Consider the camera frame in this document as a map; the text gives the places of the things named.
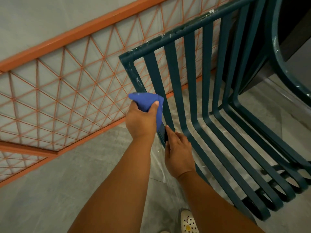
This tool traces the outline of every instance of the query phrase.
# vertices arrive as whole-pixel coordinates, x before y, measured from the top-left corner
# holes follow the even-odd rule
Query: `blue cloth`
[[[163,110],[163,102],[164,98],[162,96],[159,96],[158,94],[152,94],[152,93],[130,93],[128,97],[135,101],[138,109],[143,112],[148,112],[151,105],[155,102],[159,102],[159,107],[156,114],[156,130],[158,131],[160,129],[160,125],[162,123],[162,110]]]

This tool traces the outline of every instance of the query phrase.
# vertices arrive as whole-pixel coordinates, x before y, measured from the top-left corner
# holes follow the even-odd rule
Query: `tiled floor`
[[[200,113],[200,89],[198,84],[198,114]],[[183,91],[189,130],[196,137],[207,155],[213,160],[225,178],[243,198],[243,192],[228,175],[221,163],[195,132],[189,117],[189,101],[187,90]],[[256,91],[251,90],[241,95],[242,104],[253,112],[276,134],[288,142],[306,159],[311,160],[311,132],[297,122],[272,101]],[[178,115],[175,111],[174,98],[169,98],[174,123],[178,128]],[[222,126],[212,118],[217,127],[232,141],[236,148],[256,168],[258,164],[246,153]],[[219,146],[231,163],[249,182],[251,179],[240,168],[237,161],[218,141],[217,137],[204,125],[203,129]],[[270,163],[274,161],[261,150],[254,141],[232,121],[230,123],[251,143],[255,149]],[[0,189],[0,232],[1,233],[45,233],[66,232],[80,209],[89,199],[100,183],[108,176],[120,160],[131,142],[131,137],[124,124],[88,141],[76,149],[65,153],[48,164],[30,172],[20,179]],[[158,233],[161,230],[180,232],[178,215],[182,208],[189,208],[179,184],[167,172],[164,165],[164,149],[156,137],[151,150],[151,171],[145,211],[141,232]],[[202,171],[208,177],[215,190],[224,198],[217,182],[204,167],[200,158],[194,153]],[[298,194],[294,200],[284,205],[277,212],[271,212],[266,222],[258,221],[258,225],[266,232],[308,232],[311,228],[311,190]]]

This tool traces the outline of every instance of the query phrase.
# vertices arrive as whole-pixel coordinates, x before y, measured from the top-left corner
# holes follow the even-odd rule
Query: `forearm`
[[[132,141],[85,204],[69,232],[139,232],[146,201],[153,139]]]
[[[178,178],[200,232],[263,232],[229,204],[196,172]]]

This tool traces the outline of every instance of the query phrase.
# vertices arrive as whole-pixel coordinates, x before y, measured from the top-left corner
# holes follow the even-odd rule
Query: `right hand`
[[[165,130],[169,137],[165,146],[165,165],[169,173],[178,180],[184,173],[196,171],[192,146],[185,135],[173,132],[168,125]]]

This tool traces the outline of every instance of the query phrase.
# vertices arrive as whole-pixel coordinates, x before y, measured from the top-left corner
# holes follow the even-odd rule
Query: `left hand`
[[[156,134],[156,114],[159,102],[155,101],[147,113],[138,109],[135,101],[132,101],[128,113],[125,117],[126,128],[130,132],[133,140],[144,137],[154,140]]]

